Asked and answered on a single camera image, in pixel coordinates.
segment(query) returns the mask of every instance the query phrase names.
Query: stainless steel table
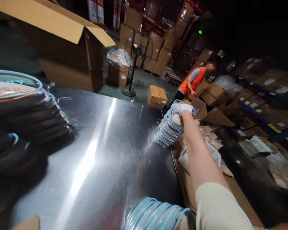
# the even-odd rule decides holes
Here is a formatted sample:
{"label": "stainless steel table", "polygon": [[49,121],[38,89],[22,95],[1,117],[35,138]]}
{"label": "stainless steel table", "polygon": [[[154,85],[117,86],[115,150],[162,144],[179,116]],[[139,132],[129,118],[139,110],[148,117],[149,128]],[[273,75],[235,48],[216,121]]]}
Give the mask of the stainless steel table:
{"label": "stainless steel table", "polygon": [[82,90],[54,88],[78,130],[48,157],[41,182],[21,197],[9,227],[38,215],[41,230],[121,229],[145,197],[183,206],[171,151],[153,143],[160,110]]}

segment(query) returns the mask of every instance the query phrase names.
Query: warehouse floor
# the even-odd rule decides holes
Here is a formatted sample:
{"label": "warehouse floor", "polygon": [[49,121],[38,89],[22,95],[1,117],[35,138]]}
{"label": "warehouse floor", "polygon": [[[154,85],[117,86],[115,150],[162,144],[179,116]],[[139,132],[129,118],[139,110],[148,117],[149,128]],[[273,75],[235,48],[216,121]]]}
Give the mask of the warehouse floor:
{"label": "warehouse floor", "polygon": [[[119,33],[109,30],[107,30],[107,32],[116,44],[118,44]],[[108,51],[108,48],[104,48],[104,79],[108,74],[108,61],[106,58]],[[20,31],[5,23],[0,23],[0,69],[27,73],[40,78],[43,82],[46,81],[43,77],[43,71],[38,63],[35,51],[30,47]],[[134,103],[147,105],[147,92],[150,85],[163,88],[167,94],[168,103],[172,101],[176,94],[177,85],[168,83],[164,77],[157,77],[139,69],[135,69],[132,83],[132,88],[137,93],[135,97],[130,98],[122,94],[122,87],[114,87],[106,84],[99,93],[126,101],[134,99]]]}

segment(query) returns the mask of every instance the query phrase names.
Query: orange safety vest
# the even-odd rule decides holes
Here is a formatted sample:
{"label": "orange safety vest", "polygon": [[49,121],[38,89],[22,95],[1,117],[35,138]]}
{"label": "orange safety vest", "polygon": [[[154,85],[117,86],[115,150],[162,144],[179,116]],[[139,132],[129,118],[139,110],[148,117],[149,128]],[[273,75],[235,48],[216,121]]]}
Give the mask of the orange safety vest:
{"label": "orange safety vest", "polygon": [[[192,70],[192,72],[197,69],[200,68],[199,74],[197,75],[197,77],[195,78],[195,80],[193,82],[191,82],[191,87],[192,89],[195,91],[196,87],[201,83],[201,79],[203,77],[203,74],[205,73],[205,67],[196,67]],[[181,92],[185,93],[186,95],[190,93],[189,88],[187,87],[187,81],[189,80],[189,77],[191,76],[191,73],[188,75],[188,77],[183,81],[183,83],[181,84],[181,86],[179,87],[179,89],[181,90]]]}

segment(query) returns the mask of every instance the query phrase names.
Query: beige sleeve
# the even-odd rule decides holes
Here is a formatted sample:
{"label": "beige sleeve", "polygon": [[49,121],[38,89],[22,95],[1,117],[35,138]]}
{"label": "beige sleeve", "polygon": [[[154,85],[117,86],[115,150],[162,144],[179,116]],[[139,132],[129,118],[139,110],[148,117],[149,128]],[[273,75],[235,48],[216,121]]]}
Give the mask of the beige sleeve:
{"label": "beige sleeve", "polygon": [[198,230],[254,230],[234,195],[224,186],[207,182],[195,193]]}

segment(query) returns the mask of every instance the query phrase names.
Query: white glove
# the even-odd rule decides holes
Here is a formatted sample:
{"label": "white glove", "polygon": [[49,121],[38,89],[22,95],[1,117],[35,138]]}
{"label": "white glove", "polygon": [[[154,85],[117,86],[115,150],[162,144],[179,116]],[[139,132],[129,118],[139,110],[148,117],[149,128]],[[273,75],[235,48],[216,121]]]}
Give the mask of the white glove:
{"label": "white glove", "polygon": [[192,109],[193,109],[193,106],[191,106],[191,105],[181,104],[180,107],[179,107],[179,114],[181,115],[181,112],[184,111],[184,110],[189,111],[190,113],[192,113]]}

